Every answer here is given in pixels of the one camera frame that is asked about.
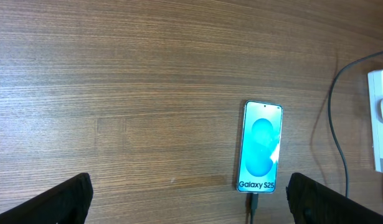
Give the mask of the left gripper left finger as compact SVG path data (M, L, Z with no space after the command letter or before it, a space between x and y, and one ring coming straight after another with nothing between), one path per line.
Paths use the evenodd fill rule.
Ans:
M93 198L88 173L79 173L65 182L0 214L0 223L84 224Z

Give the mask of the white power strip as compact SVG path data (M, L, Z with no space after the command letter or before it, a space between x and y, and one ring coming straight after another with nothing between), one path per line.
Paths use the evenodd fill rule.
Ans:
M380 112L380 101L383 99L383 70L369 72L367 79L375 170L383 173L383 120Z

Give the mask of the teal screen smartphone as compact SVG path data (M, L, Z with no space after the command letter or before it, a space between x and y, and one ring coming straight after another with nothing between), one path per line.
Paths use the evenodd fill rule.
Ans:
M239 192L271 194L275 191L282 121L280 105L246 101L236 183Z

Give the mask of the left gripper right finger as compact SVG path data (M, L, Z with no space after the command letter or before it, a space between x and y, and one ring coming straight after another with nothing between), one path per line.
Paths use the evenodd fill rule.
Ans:
M383 215L299 172L291 175L286 197L296 224L383 224Z

